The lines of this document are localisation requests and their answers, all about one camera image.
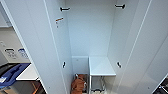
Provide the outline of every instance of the white shelf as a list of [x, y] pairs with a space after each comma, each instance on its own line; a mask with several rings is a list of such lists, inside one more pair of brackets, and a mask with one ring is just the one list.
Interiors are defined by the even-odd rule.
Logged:
[[89, 57], [91, 76], [116, 76], [107, 57]]
[[33, 67], [30, 64], [17, 78], [16, 80], [39, 80], [38, 75]]

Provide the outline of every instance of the white cabinet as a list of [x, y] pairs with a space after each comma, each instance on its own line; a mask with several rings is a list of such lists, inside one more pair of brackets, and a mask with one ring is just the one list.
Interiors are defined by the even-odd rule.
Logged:
[[90, 81], [89, 94], [105, 92], [104, 76], [116, 76], [107, 57], [89, 57]]
[[[137, 6], [135, 7], [136, 11], [134, 18], [132, 18], [133, 22], [130, 27], [129, 35], [126, 44], [123, 47], [124, 50], [120, 55], [118, 55], [119, 53], [116, 55], [115, 53], [111, 52], [111, 54], [116, 56], [112, 57], [115, 58], [115, 63], [111, 62], [113, 63], [113, 67], [117, 66], [116, 61], [119, 60], [123, 66], [122, 68], [125, 68], [114, 68], [116, 69], [117, 76], [113, 85], [114, 87], [112, 93], [150, 94], [154, 88], [157, 87], [157, 84], [159, 84], [159, 80], [161, 81], [161, 77], [166, 75], [166, 67], [164, 67], [165, 71], [163, 71], [161, 67], [158, 67], [157, 69], [157, 63], [155, 62], [154, 64], [154, 61], [159, 59], [160, 61], [167, 60], [166, 57], [163, 57], [163, 55], [166, 55], [167, 53], [166, 49], [162, 49], [162, 52], [160, 52], [158, 55], [158, 52], [161, 50], [161, 47], [168, 34], [168, 29], [166, 26], [168, 24], [167, 4], [167, 0], [138, 1]], [[152, 76], [155, 75], [155, 73], [152, 73], [152, 70], [158, 70], [158, 72], [162, 74], [161, 77]]]

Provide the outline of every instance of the cabinet panel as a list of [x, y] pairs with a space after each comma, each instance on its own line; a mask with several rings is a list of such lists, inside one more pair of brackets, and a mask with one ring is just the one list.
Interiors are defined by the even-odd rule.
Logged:
[[[112, 94], [117, 93], [149, 1], [118, 0], [117, 2], [117, 5], [125, 4], [126, 7], [123, 10], [116, 8], [108, 52], [108, 58], [117, 74], [112, 87]], [[117, 62], [120, 62], [121, 68], [117, 66]]]
[[132, 94], [156, 57], [168, 34], [167, 9], [166, 0], [162, 2], [151, 0], [126, 66], [118, 94]]
[[66, 94], [44, 1], [1, 1], [46, 92]]

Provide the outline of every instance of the coat hook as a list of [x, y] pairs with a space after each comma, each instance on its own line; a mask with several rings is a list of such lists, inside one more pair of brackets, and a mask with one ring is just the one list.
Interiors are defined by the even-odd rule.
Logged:
[[122, 9], [124, 9], [125, 8], [125, 4], [124, 5], [122, 5], [122, 6], [117, 6], [117, 5], [115, 5], [116, 7], [121, 7]]
[[60, 10], [63, 11], [63, 10], [69, 10], [70, 8], [67, 8], [67, 9], [63, 9], [62, 7], [60, 7]]

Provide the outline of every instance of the paper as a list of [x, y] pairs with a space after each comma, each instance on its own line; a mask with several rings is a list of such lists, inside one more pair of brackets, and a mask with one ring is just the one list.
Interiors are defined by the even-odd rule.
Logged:
[[7, 78], [7, 77], [1, 77], [1, 78], [0, 78], [0, 83], [5, 82], [6, 78]]

